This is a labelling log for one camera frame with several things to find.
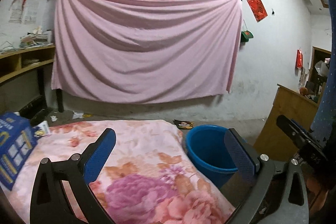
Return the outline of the floral pink blanket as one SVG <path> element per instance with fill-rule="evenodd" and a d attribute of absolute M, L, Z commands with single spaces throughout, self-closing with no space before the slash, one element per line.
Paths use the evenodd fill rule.
<path fill-rule="evenodd" d="M 158 121 L 89 121 L 51 128 L 39 139 L 12 190 L 5 195 L 29 221 L 30 198 L 41 159 L 68 159 L 81 153 L 106 128 L 117 143 L 97 180 L 90 184 L 117 223 L 224 223 L 234 207 L 187 157 L 183 134 Z"/>

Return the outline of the red paper wall poster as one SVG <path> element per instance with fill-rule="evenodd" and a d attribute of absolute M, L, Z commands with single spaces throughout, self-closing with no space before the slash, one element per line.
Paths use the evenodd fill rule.
<path fill-rule="evenodd" d="M 261 0 L 247 0 L 247 2 L 257 22 L 260 22 L 268 16 Z"/>

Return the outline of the blue plastic bucket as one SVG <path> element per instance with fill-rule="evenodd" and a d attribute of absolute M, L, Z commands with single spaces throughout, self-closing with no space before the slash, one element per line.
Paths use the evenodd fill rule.
<path fill-rule="evenodd" d="M 195 168 L 219 189 L 238 171 L 224 144 L 227 131 L 206 124 L 191 129 L 185 139 L 187 156 Z"/>

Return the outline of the blue cardboard box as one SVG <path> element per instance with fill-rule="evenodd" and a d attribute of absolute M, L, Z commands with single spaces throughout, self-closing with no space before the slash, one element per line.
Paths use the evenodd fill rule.
<path fill-rule="evenodd" d="M 15 113 L 1 115 L 1 183 L 11 190 L 37 145 L 30 121 Z"/>

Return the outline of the red hanging bag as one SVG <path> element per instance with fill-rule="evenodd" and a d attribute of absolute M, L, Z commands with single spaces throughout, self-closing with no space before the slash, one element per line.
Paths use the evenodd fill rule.
<path fill-rule="evenodd" d="M 303 68 L 303 53 L 302 53 L 301 49 L 297 50 L 295 67 L 297 69 L 302 69 Z"/>

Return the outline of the small white yellow packet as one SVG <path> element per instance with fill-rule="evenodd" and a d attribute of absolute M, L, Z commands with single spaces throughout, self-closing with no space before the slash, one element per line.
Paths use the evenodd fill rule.
<path fill-rule="evenodd" d="M 47 121 L 42 121 L 37 126 L 33 127 L 34 137 L 42 138 L 51 135 L 51 130 Z"/>

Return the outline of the pink sheet hung on wall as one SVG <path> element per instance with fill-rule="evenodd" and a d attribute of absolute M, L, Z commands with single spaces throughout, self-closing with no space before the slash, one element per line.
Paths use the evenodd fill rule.
<path fill-rule="evenodd" d="M 156 104 L 228 93 L 240 0 L 56 0 L 51 87 Z"/>

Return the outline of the stack of books on shelf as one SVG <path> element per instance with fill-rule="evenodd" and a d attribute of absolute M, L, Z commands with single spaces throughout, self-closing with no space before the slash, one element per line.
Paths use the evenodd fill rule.
<path fill-rule="evenodd" d="M 34 28 L 25 36 L 21 37 L 20 47 L 44 47 L 53 44 L 52 30 L 43 30 L 41 26 Z"/>

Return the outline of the white paper on floor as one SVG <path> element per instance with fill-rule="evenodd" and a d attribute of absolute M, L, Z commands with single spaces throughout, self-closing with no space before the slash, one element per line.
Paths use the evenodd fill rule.
<path fill-rule="evenodd" d="M 73 111 L 72 119 L 83 119 L 84 113 Z"/>

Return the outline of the dark snack wrapper on floor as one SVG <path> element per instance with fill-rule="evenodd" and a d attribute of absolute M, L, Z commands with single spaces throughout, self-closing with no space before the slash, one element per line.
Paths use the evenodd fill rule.
<path fill-rule="evenodd" d="M 180 130 L 190 130 L 194 128 L 194 123 L 190 121 L 180 121 L 180 120 L 173 120 L 173 123 L 179 128 Z"/>

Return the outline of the wooden shelf desk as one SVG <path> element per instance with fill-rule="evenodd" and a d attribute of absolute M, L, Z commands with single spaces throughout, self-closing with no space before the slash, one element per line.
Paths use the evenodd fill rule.
<path fill-rule="evenodd" d="M 22 110 L 45 91 L 45 67 L 54 62 L 55 46 L 1 53 L 1 113 Z"/>

